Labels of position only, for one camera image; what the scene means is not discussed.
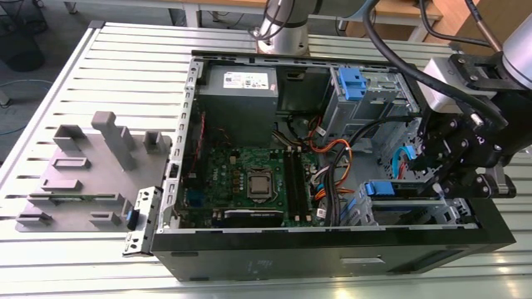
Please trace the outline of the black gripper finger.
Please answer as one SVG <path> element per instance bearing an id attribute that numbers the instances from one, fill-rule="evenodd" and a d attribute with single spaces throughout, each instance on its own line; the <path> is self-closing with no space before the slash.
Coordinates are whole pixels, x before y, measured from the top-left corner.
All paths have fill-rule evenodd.
<path id="1" fill-rule="evenodd" d="M 427 173 L 431 169 L 435 179 L 443 179 L 457 171 L 469 147 L 465 122 L 457 115 L 426 116 L 421 120 L 417 137 L 417 157 L 409 162 L 409 170 Z"/>
<path id="2" fill-rule="evenodd" d="M 435 184 L 447 199 L 514 198 L 517 195 L 515 186 L 501 166 L 486 168 L 479 174 L 471 170 L 453 173 Z"/>

